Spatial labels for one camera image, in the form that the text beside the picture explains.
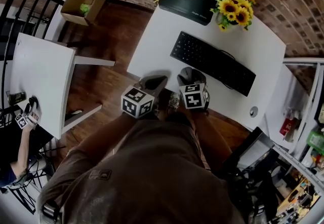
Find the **metal railing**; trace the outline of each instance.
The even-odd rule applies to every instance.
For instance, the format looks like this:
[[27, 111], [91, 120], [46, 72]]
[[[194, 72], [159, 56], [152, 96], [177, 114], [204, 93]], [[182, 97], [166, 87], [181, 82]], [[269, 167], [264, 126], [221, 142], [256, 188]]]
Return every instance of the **metal railing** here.
[[[4, 27], [4, 24], [5, 24], [6, 20], [7, 20], [8, 11], [9, 11], [9, 9], [10, 9], [10, 7], [11, 7], [13, 1], [14, 1], [14, 0], [7, 0], [6, 4], [5, 4], [5, 6], [4, 6], [4, 9], [3, 9], [2, 13], [1, 13], [1, 16], [0, 16], [0, 34], [2, 34], [2, 29], [3, 29], [3, 27]], [[8, 56], [8, 53], [9, 53], [9, 47], [10, 47], [10, 44], [11, 44], [11, 43], [15, 43], [14, 34], [13, 34], [13, 33], [15, 32], [14, 29], [15, 29], [15, 27], [19, 24], [19, 23], [18, 23], [18, 22], [19, 22], [19, 16], [20, 16], [20, 13], [21, 13], [22, 9], [23, 9], [24, 6], [25, 6], [26, 1], [27, 1], [27, 0], [22, 0], [22, 2], [21, 2], [21, 4], [20, 4], [20, 7], [19, 7], [19, 9], [18, 9], [18, 12], [15, 14], [15, 19], [14, 19], [14, 22], [13, 22], [13, 24], [12, 24], [11, 30], [10, 30], [10, 32], [9, 32], [9, 36], [7, 37], [7, 36], [2, 36], [2, 35], [0, 35], [0, 39], [1, 39], [2, 41], [3, 41], [3, 40], [7, 41], [7, 43], [6, 43], [6, 47], [5, 47], [5, 53], [4, 53], [4, 56], [3, 56], [3, 57], [0, 57], [0, 61], [1, 61], [1, 60], [4, 61], [4, 67], [3, 67], [3, 73], [2, 73], [2, 83], [1, 83], [1, 106], [2, 106], [2, 109], [5, 108], [4, 89], [5, 89], [5, 75], [6, 75], [7, 61], [8, 61], [8, 60], [12, 60], [12, 57], [9, 57], [9, 56]], [[35, 8], [36, 8], [36, 5], [37, 5], [38, 1], [39, 1], [39, 0], [35, 0], [35, 1], [34, 1], [34, 3], [33, 3], [32, 7], [31, 7], [31, 9], [30, 9], [30, 11], [29, 11], [29, 14], [28, 14], [28, 16], [27, 16], [27, 19], [26, 19], [24, 25], [20, 28], [20, 32], [22, 32], [22, 33], [30, 33], [32, 36], [35, 36], [35, 35], [36, 35], [36, 32], [37, 32], [37, 29], [38, 29], [38, 27], [39, 27], [40, 22], [41, 22], [42, 20], [44, 20], [44, 19], [43, 19], [43, 16], [44, 16], [44, 14], [45, 14], [45, 11], [46, 11], [46, 9], [47, 9], [47, 7], [48, 7], [50, 1], [53, 1], [53, 2], [56, 3], [56, 5], [55, 5], [55, 7], [54, 7], [54, 9], [53, 9], [53, 11], [52, 11], [50, 17], [49, 17], [48, 22], [47, 22], [47, 25], [46, 25], [46, 27], [45, 27], [45, 29], [44, 29], [44, 33], [43, 33], [43, 36], [42, 36], [42, 39], [44, 39], [45, 36], [46, 36], [47, 30], [48, 30], [48, 28], [49, 28], [49, 25], [50, 25], [50, 23], [51, 23], [51, 21], [52, 21], [52, 19], [53, 19], [53, 17], [54, 17], [54, 14], [55, 14], [55, 12], [56, 12], [58, 6], [59, 6], [59, 5], [63, 5], [64, 1], [63, 1], [63, 0], [47, 0], [46, 3], [45, 3], [45, 5], [44, 5], [44, 7], [43, 7], [43, 9], [42, 9], [42, 11], [41, 11], [41, 13], [40, 13], [40, 15], [39, 15], [39, 17], [38, 17], [37, 23], [36, 23], [35, 26], [33, 27], [32, 31], [29, 32], [29, 31], [27, 30], [28, 25], [29, 25], [29, 21], [30, 21], [30, 18], [33, 17], [32, 14], [33, 14], [33, 12], [34, 12], [34, 10], [35, 10]]]

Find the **wooden floor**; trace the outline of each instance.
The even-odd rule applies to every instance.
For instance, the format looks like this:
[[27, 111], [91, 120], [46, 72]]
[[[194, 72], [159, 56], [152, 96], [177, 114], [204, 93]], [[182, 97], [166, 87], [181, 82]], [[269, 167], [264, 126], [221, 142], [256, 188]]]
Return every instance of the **wooden floor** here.
[[[136, 46], [152, 13], [118, 4], [107, 4], [98, 15], [97, 25], [69, 23], [61, 35], [63, 42], [82, 41], [79, 55], [116, 61], [114, 67], [77, 65], [68, 96], [67, 113], [100, 102], [103, 108], [81, 122], [60, 140], [66, 148], [56, 157], [62, 161], [69, 149], [104, 124], [120, 115], [120, 96], [138, 78], [126, 72]], [[235, 121], [211, 112], [210, 120], [234, 150], [249, 134]]]

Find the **white table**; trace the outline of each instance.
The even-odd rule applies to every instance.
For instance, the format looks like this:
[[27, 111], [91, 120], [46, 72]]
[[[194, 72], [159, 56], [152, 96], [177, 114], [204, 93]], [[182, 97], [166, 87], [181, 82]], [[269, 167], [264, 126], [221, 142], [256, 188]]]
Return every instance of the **white table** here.
[[[172, 58], [170, 53], [181, 31], [230, 53], [256, 74], [248, 97], [228, 89], [208, 75], [206, 77], [211, 95], [210, 109], [250, 129], [257, 127], [278, 79], [285, 44], [256, 17], [249, 32], [237, 28], [231, 33], [223, 33], [215, 23], [215, 16], [207, 26], [203, 26], [157, 7], [127, 71], [139, 77], [163, 73], [169, 77], [166, 88], [179, 93], [176, 76], [188, 65]], [[253, 106], [258, 108], [258, 114], [254, 118], [250, 116]]]
[[13, 58], [10, 93], [26, 92], [27, 100], [18, 105], [25, 109], [34, 95], [39, 102], [39, 125], [57, 139], [100, 110], [95, 104], [65, 121], [67, 96], [76, 64], [113, 66], [115, 62], [75, 56], [75, 50], [19, 33]]

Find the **computer mouse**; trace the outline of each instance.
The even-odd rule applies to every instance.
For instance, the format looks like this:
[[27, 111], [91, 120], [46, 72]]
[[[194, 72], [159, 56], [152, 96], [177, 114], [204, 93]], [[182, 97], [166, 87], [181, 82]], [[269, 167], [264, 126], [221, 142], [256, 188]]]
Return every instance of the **computer mouse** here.
[[177, 76], [180, 86], [206, 83], [206, 77], [198, 70], [191, 67], [183, 68]]

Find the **green object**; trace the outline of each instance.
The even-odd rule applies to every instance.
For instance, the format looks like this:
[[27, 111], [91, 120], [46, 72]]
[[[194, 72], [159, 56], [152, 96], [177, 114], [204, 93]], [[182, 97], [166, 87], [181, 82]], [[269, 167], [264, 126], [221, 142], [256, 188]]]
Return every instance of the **green object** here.
[[312, 130], [308, 135], [307, 143], [324, 155], [324, 136], [322, 134]]
[[89, 9], [90, 9], [90, 5], [89, 4], [82, 3], [80, 5], [80, 10], [82, 11], [83, 15], [85, 15], [86, 13], [88, 13], [89, 12]]

